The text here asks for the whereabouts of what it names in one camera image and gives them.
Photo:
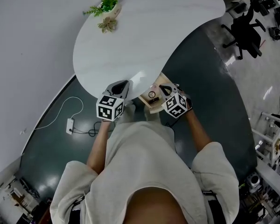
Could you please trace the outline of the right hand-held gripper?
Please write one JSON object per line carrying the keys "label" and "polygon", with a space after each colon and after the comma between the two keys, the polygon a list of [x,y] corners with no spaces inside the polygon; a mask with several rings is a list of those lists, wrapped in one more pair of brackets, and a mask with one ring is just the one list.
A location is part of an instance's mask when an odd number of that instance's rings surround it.
{"label": "right hand-held gripper", "polygon": [[179,85],[164,83],[159,85],[159,89],[163,98],[161,106],[166,113],[177,119],[187,111],[186,97],[181,94]]}

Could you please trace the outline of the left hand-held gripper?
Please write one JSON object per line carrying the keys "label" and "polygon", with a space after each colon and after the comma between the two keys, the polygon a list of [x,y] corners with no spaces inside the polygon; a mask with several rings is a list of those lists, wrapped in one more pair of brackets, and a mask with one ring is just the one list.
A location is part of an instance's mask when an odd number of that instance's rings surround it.
{"label": "left hand-held gripper", "polygon": [[119,118],[124,111],[128,92],[128,80],[121,80],[108,85],[96,102],[97,117],[107,121],[115,121]]}

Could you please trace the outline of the wooden tray box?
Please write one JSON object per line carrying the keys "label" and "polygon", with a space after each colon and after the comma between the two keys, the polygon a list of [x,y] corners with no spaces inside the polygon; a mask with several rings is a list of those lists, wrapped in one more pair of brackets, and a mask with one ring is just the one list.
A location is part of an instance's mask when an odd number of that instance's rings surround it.
{"label": "wooden tray box", "polygon": [[173,83],[165,74],[161,72],[154,83],[150,85],[150,87],[144,93],[138,96],[138,98],[144,103],[150,114],[163,111],[163,103],[172,98],[172,96],[175,94],[174,91],[166,89],[168,96],[164,99],[162,96],[162,92],[159,89],[159,85],[169,86],[173,85]]}

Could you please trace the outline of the white curved table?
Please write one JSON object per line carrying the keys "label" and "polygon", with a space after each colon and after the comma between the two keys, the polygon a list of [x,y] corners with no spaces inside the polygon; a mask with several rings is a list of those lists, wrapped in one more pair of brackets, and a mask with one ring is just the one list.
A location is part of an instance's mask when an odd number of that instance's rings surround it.
{"label": "white curved table", "polygon": [[144,93],[179,44],[196,28],[225,13],[224,0],[122,0],[114,32],[102,33],[90,16],[74,47],[82,87],[98,98],[109,84],[129,80],[128,98]]}

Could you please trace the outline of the person's left forearm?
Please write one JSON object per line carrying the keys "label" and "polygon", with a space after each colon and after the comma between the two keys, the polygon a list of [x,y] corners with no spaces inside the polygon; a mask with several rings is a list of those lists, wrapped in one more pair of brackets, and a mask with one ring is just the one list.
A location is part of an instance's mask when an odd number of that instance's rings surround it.
{"label": "person's left forearm", "polygon": [[110,121],[103,120],[101,122],[98,134],[94,140],[91,152],[86,163],[86,165],[93,171],[95,171],[98,175],[105,168],[106,147],[110,125]]}

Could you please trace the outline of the person's light trousers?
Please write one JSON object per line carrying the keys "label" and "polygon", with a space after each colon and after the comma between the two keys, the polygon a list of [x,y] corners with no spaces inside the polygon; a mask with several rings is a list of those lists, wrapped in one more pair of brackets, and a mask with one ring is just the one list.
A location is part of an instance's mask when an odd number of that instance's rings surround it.
{"label": "person's light trousers", "polygon": [[[134,122],[134,115],[136,111],[136,105],[132,100],[127,101],[125,104],[125,110],[121,117],[117,121],[117,125],[124,124],[124,123],[133,123]],[[161,124],[161,119],[159,113],[150,113],[149,108],[144,105],[144,115],[147,122],[156,122]]]}

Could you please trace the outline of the white power strip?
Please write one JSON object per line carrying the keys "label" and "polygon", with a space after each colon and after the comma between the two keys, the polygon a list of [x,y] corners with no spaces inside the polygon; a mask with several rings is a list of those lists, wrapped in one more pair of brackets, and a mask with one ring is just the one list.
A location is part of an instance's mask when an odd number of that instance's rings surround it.
{"label": "white power strip", "polygon": [[66,124],[66,133],[72,135],[74,129],[74,119],[68,118]]}

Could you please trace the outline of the person's white t-shirt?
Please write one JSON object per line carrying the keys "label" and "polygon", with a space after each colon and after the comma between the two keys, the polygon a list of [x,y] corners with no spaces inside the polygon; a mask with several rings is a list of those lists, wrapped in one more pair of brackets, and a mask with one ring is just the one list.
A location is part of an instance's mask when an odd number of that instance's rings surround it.
{"label": "person's white t-shirt", "polygon": [[67,163],[50,206],[52,223],[68,224],[78,205],[81,224],[122,224],[134,192],[149,187],[170,192],[189,223],[210,221],[207,191],[216,195],[227,224],[238,214],[238,179],[220,143],[207,144],[188,167],[168,127],[141,121],[115,127],[101,173],[79,161]]}

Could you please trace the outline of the green plant in white pot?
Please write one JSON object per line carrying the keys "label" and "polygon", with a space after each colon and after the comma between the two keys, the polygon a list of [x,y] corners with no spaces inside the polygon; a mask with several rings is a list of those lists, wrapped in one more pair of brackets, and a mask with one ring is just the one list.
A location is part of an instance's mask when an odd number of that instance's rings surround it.
{"label": "green plant in white pot", "polygon": [[117,3],[118,0],[101,0],[98,6],[91,6],[88,11],[83,11],[83,15],[92,14],[94,17],[98,17],[103,13],[110,12]]}

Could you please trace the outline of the black office chair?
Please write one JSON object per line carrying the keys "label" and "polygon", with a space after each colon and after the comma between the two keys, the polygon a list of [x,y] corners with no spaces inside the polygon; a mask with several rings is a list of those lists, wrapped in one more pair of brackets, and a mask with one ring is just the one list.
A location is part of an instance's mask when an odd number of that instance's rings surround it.
{"label": "black office chair", "polygon": [[256,0],[250,0],[250,7],[247,14],[245,15],[243,13],[240,17],[233,19],[231,28],[228,28],[224,24],[221,25],[222,28],[225,28],[234,37],[233,41],[228,44],[222,44],[222,47],[227,48],[235,44],[240,53],[237,57],[238,60],[243,59],[243,50],[248,51],[253,58],[262,56],[262,52],[260,51],[261,37],[254,28],[260,27],[264,32],[266,29],[258,19],[255,20],[254,24],[250,23],[253,19],[256,3]]}

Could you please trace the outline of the white shelf rack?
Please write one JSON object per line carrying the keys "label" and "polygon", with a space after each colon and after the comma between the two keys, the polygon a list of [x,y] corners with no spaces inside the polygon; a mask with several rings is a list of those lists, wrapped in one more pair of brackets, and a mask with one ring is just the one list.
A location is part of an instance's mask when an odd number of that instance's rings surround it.
{"label": "white shelf rack", "polygon": [[[269,122],[269,127],[273,127],[275,122],[280,123],[280,118],[271,114],[261,112],[260,117],[265,117],[265,120]],[[252,132],[263,139],[268,145],[268,156],[265,156],[259,150],[256,149],[256,153],[265,161],[270,167],[273,167],[276,162],[280,161],[280,127],[272,133],[272,135],[263,134],[252,128]]]}

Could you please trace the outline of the person's bare chest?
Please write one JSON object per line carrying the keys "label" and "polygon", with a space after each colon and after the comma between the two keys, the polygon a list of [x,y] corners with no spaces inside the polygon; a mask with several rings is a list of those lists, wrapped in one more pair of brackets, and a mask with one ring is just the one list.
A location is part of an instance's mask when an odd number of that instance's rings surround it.
{"label": "person's bare chest", "polygon": [[149,187],[133,194],[123,224],[187,224],[187,221],[170,192]]}

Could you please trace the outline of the black backpack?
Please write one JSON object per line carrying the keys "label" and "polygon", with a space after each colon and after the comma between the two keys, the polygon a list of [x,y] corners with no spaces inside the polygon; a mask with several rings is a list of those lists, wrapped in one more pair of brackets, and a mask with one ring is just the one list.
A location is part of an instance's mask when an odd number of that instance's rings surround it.
{"label": "black backpack", "polygon": [[278,41],[280,40],[280,29],[277,27],[271,27],[268,29],[269,35],[270,37],[274,40],[274,41]]}

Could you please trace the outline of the round grey floor device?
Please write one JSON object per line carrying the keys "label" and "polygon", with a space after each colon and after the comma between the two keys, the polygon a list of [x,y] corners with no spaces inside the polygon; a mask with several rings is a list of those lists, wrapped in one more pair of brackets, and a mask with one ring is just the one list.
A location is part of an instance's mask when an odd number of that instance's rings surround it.
{"label": "round grey floor device", "polygon": [[258,174],[251,174],[247,177],[246,182],[250,193],[255,193],[260,188],[260,177]]}

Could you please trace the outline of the white curved desk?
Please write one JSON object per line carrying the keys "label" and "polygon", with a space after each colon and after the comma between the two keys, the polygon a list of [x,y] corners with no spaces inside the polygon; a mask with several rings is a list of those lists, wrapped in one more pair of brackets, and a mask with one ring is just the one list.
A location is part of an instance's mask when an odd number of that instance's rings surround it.
{"label": "white curved desk", "polygon": [[273,220],[278,220],[280,217],[280,175],[259,158],[257,158],[256,172],[263,182],[265,207],[272,212]]}

